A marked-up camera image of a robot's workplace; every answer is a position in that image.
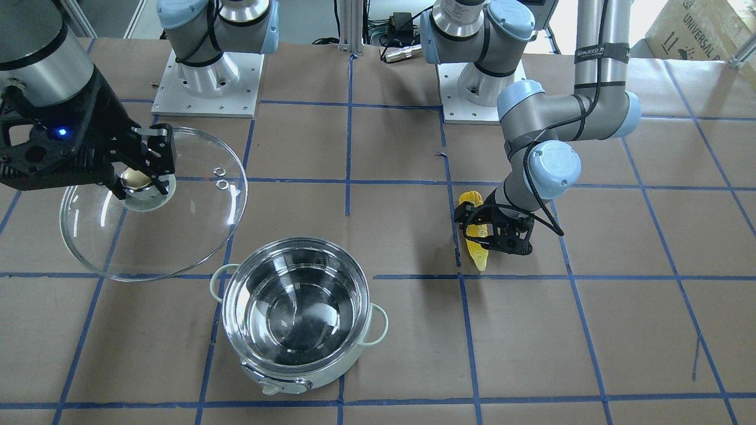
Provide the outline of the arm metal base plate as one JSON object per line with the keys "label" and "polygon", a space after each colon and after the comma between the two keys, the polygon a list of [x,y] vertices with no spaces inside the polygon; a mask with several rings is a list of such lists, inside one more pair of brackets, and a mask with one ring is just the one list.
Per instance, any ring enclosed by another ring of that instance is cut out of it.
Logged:
{"label": "arm metal base plate", "polygon": [[438,64],[436,69],[446,124],[498,125],[500,92],[526,79],[522,62],[514,73],[502,78],[486,75],[474,64]]}
{"label": "arm metal base plate", "polygon": [[189,67],[168,57],[152,112],[160,116],[253,119],[265,56],[226,52],[206,67]]}

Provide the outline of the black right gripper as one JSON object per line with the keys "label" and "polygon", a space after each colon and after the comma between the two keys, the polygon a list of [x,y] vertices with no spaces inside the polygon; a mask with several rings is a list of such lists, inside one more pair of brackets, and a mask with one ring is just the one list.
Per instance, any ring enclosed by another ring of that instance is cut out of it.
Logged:
{"label": "black right gripper", "polygon": [[121,162],[151,178],[153,196],[167,196],[168,175],[175,173],[172,126],[143,128],[133,121],[97,68],[91,83],[94,103],[89,119],[89,183],[106,183],[113,196],[124,201],[125,187],[113,170],[113,163]]}

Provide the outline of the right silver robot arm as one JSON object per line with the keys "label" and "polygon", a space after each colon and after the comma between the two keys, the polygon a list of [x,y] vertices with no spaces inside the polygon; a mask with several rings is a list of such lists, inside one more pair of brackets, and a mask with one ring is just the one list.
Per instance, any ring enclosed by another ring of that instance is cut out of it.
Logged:
{"label": "right silver robot arm", "polygon": [[[278,48],[275,1],[160,1],[157,13],[187,88],[237,80],[229,52]],[[19,191],[103,185],[119,200],[172,196],[172,126],[143,128],[52,1],[2,2],[2,184]]]}

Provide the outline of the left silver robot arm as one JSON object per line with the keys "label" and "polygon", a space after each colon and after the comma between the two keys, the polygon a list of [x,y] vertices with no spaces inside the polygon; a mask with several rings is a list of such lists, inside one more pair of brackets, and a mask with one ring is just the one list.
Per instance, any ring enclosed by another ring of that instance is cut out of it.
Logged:
{"label": "left silver robot arm", "polygon": [[462,90],[475,104],[494,105],[511,170],[481,205],[464,201],[454,221],[486,250],[525,256],[540,221],[563,231],[546,208],[579,178],[576,140],[620,138],[637,128],[640,100],[626,89],[630,1],[580,1],[574,91],[548,95],[514,73],[536,29],[519,1],[438,1],[419,16],[430,64],[465,64]]}

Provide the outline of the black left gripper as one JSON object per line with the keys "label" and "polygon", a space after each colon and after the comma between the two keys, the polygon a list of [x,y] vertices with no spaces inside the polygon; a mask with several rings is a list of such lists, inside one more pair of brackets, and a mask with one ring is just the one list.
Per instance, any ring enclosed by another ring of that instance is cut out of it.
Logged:
{"label": "black left gripper", "polygon": [[[459,225],[469,247],[477,246],[480,250],[488,250],[489,246],[513,246],[510,232],[512,221],[501,212],[504,209],[512,210],[513,207],[486,202],[476,207],[472,202],[464,201],[454,210],[454,223]],[[469,235],[467,229],[471,225],[492,225],[494,233],[484,236]]]}

